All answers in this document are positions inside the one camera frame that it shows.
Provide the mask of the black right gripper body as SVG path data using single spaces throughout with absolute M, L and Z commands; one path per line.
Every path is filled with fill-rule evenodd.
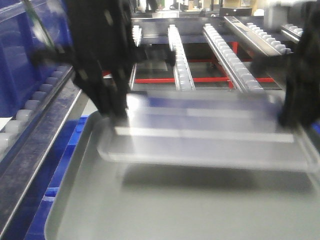
M 278 122 L 285 128 L 309 127 L 320 118 L 320 4 L 295 3 L 304 22 L 303 33 L 292 53 L 256 56 L 251 70 L 259 73 L 268 67 L 285 68 L 285 100 Z

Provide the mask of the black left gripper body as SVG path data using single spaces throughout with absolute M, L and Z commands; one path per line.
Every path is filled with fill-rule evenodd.
M 129 79 L 144 51 L 133 39 L 129 0 L 65 0 L 71 45 L 31 53 L 35 65 L 71 65 L 73 83 L 102 115 L 126 116 Z

